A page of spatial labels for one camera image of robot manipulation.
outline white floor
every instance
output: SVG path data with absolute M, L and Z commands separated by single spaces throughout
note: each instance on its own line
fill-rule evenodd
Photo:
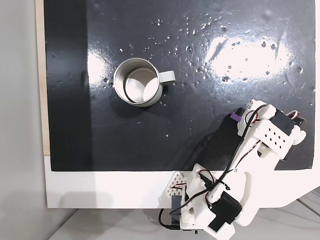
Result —
M 301 198 L 320 212 L 320 190 Z M 79 209 L 49 240 L 213 240 L 206 232 L 165 229 L 159 209 Z M 170 223 L 168 211 L 163 222 Z M 294 201 L 282 208 L 260 209 L 247 227 L 236 226 L 232 240 L 319 240 L 320 217 Z

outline red wire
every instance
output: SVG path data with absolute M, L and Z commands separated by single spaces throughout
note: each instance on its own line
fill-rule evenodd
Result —
M 239 162 L 235 165 L 235 167 L 237 167 L 237 166 L 239 165 L 239 163 L 242 161 L 242 159 L 244 159 L 245 156 L 247 156 L 247 155 L 257 146 L 257 144 L 258 144 L 259 142 L 260 142 L 260 140 L 257 141 L 257 142 L 249 149 L 249 151 L 247 151 L 247 152 L 240 158 Z

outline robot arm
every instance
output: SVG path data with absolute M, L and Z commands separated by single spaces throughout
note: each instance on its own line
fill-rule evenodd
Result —
M 174 176 L 183 179 L 178 187 L 171 186 L 173 180 L 167 186 L 172 200 L 178 199 L 183 206 L 178 208 L 180 228 L 204 230 L 216 239 L 228 240 L 235 233 L 233 222 L 250 224 L 260 208 L 268 175 L 291 146 L 306 137 L 302 124 L 305 119 L 297 111 L 284 114 L 270 104 L 251 100 L 237 124 L 242 139 L 226 169 L 212 175 L 196 164 L 188 177 Z M 181 197 L 171 195 L 172 189 Z M 176 209 L 172 215 L 179 214 Z

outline black wire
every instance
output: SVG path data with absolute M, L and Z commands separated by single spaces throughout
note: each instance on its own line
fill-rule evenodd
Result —
M 159 220 L 159 223 L 160 223 L 160 225 L 161 225 L 162 227 L 168 229 L 168 228 L 169 228 L 169 225 L 166 225 L 166 224 L 164 224 L 164 223 L 161 221 L 161 215 L 162 215 L 162 213 L 163 213 L 164 210 L 165 210 L 164 208 L 162 208 L 162 209 L 160 210 L 158 220 Z
M 177 207 L 176 209 L 172 210 L 172 211 L 169 213 L 170 215 L 172 215 L 172 213 L 178 211 L 179 209 L 182 209 L 183 207 L 185 207 L 188 203 L 190 203 L 193 199 L 195 199 L 196 197 L 200 196 L 201 194 L 204 194 L 204 193 L 206 193 L 206 192 L 208 192 L 208 191 L 213 190 L 213 189 L 218 185 L 218 183 L 220 183 L 220 182 L 224 179 L 224 177 L 226 176 L 226 174 L 229 172 L 229 169 L 230 169 L 230 167 L 231 167 L 231 164 L 232 164 L 232 162 L 234 161 L 235 156 L 236 156 L 236 154 L 237 154 L 237 152 L 238 152 L 241 144 L 242 144 L 242 143 L 244 142 L 244 140 L 245 140 L 245 136 L 246 136 L 246 134 L 247 134 L 247 132 L 248 132 L 248 129 L 249 129 L 249 127 L 250 127 L 250 124 L 252 123 L 252 120 L 253 120 L 254 117 L 256 116 L 256 113 L 257 113 L 260 109 L 264 108 L 264 107 L 267 106 L 267 105 L 268 105 L 268 104 L 263 104 L 263 105 L 259 106 L 259 107 L 253 112 L 253 114 L 251 115 L 251 117 L 250 117 L 247 125 L 245 126 L 245 129 L 244 129 L 243 134 L 242 134 L 242 136 L 241 136 L 241 140 L 240 140 L 238 146 L 236 147 L 235 151 L 233 152 L 233 154 L 232 154 L 232 156 L 231 156 L 231 158 L 230 158 L 230 160 L 229 160 L 226 168 L 224 169 L 224 171 L 223 171 L 222 175 L 219 177 L 219 179 L 217 179 L 217 181 L 215 181 L 215 182 L 213 183 L 212 187 L 206 188 L 205 190 L 202 190 L 202 191 L 196 193 L 195 195 L 193 195 L 192 197 L 190 197 L 190 198 L 188 199 L 188 201 L 186 201 L 184 204 L 182 204 L 181 206 L 179 206 L 179 207 Z
M 215 178 L 214 178 L 214 176 L 212 176 L 212 174 L 211 174 L 211 172 L 209 171 L 209 170 L 207 170 L 207 169 L 201 169 L 201 170 L 199 170 L 198 171 L 198 174 L 200 174 L 201 172 L 208 172 L 209 174 L 210 174 L 210 177 L 212 178 L 212 184 L 215 182 Z

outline black tabletop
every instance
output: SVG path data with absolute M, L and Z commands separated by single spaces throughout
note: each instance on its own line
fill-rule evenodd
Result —
M 276 170 L 311 168 L 314 0 L 45 0 L 44 20 L 53 171 L 222 170 L 251 99 L 307 119 Z M 113 88 L 133 57 L 175 73 L 153 106 Z

